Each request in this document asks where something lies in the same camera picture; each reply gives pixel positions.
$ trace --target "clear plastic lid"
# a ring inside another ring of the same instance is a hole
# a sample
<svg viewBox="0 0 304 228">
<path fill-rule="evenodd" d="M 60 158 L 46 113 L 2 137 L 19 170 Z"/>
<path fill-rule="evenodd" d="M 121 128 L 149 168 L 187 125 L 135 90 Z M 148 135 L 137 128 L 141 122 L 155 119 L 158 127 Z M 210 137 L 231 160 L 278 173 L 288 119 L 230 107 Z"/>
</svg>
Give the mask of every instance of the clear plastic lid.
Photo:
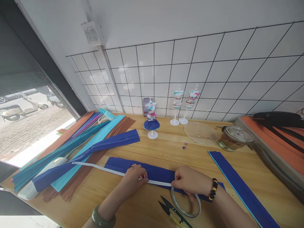
<svg viewBox="0 0 304 228">
<path fill-rule="evenodd" d="M 218 135 L 206 124 L 190 122 L 184 125 L 185 134 L 194 142 L 202 145 L 216 144 Z"/>
<path fill-rule="evenodd" d="M 237 126 L 225 127 L 227 135 L 242 143 L 252 143 L 254 138 L 251 133 Z"/>
</svg>

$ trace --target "teal paper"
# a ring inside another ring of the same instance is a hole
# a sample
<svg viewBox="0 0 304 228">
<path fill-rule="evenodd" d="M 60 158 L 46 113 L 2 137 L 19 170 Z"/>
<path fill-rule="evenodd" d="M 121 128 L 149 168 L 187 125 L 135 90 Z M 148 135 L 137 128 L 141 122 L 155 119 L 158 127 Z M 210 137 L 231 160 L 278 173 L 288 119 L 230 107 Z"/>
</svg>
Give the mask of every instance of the teal paper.
<svg viewBox="0 0 304 228">
<path fill-rule="evenodd" d="M 109 111 L 107 110 L 104 110 L 104 109 L 98 109 L 98 111 L 100 111 L 104 116 L 106 116 L 109 120 L 113 120 L 115 118 L 115 116 L 110 113 Z"/>
<path fill-rule="evenodd" d="M 36 176 L 47 164 L 58 157 L 63 157 L 67 155 L 74 148 L 79 146 L 81 143 L 89 139 L 101 128 L 109 124 L 110 121 L 103 122 L 99 125 L 89 128 L 70 142 L 64 144 L 58 149 L 54 150 L 50 154 L 44 156 L 40 160 L 34 162 L 30 166 L 25 167 L 22 171 L 13 176 L 13 183 L 15 185 L 14 190 L 17 192 L 22 186 L 24 186 L 28 181 L 30 181 L 34 176 Z"/>
<path fill-rule="evenodd" d="M 77 157 L 83 152 L 85 152 L 87 149 L 89 149 L 92 145 L 94 145 L 97 142 L 100 142 L 101 140 L 104 140 L 104 138 L 110 133 L 110 131 L 124 118 L 125 116 L 118 115 L 116 116 L 110 123 L 108 123 L 105 127 L 103 127 L 99 132 L 96 133 L 96 135 L 74 156 Z M 76 172 L 80 169 L 81 165 L 76 165 L 71 170 L 69 170 L 67 173 L 62 175 L 60 178 L 58 178 L 56 181 L 54 181 L 51 186 L 57 191 L 60 192 L 61 189 L 69 182 L 69 180 L 76 174 Z"/>
</svg>

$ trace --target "blue skirt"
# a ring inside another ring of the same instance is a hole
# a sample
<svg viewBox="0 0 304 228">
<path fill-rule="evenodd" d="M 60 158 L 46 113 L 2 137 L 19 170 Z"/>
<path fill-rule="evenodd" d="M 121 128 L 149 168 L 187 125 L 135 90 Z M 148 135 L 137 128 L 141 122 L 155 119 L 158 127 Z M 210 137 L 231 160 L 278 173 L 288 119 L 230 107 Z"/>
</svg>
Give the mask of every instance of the blue skirt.
<svg viewBox="0 0 304 228">
<path fill-rule="evenodd" d="M 157 130 L 160 127 L 160 124 L 157 120 L 148 121 L 146 120 L 143 124 L 144 129 L 146 130 Z"/>
</svg>

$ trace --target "scissors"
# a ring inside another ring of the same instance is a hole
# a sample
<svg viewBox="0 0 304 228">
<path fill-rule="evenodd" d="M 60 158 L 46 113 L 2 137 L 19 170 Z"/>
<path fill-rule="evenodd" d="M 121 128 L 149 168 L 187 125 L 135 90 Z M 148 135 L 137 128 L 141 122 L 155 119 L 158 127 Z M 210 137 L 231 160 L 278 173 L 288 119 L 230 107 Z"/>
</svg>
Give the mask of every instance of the scissors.
<svg viewBox="0 0 304 228">
<path fill-rule="evenodd" d="M 184 217 L 172 206 L 172 204 L 166 200 L 164 197 L 162 197 L 162 200 L 165 202 L 165 204 L 163 204 L 162 202 L 158 201 L 159 204 L 161 205 L 161 207 L 164 209 L 164 211 L 166 212 L 166 214 L 178 225 L 179 228 L 193 228 L 185 219 Z M 173 217 L 173 215 L 170 212 L 170 209 L 173 210 L 180 218 L 180 221 L 178 221 L 176 218 Z"/>
</svg>

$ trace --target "cobblestone pavement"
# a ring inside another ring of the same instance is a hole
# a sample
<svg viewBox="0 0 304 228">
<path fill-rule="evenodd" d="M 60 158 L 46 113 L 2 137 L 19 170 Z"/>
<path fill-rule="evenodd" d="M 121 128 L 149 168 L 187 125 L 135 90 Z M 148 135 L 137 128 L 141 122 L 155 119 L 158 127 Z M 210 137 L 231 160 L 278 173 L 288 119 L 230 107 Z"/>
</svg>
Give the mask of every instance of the cobblestone pavement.
<svg viewBox="0 0 304 228">
<path fill-rule="evenodd" d="M 67 109 L 50 106 L 0 128 L 0 160 L 13 158 L 71 118 Z"/>
</svg>

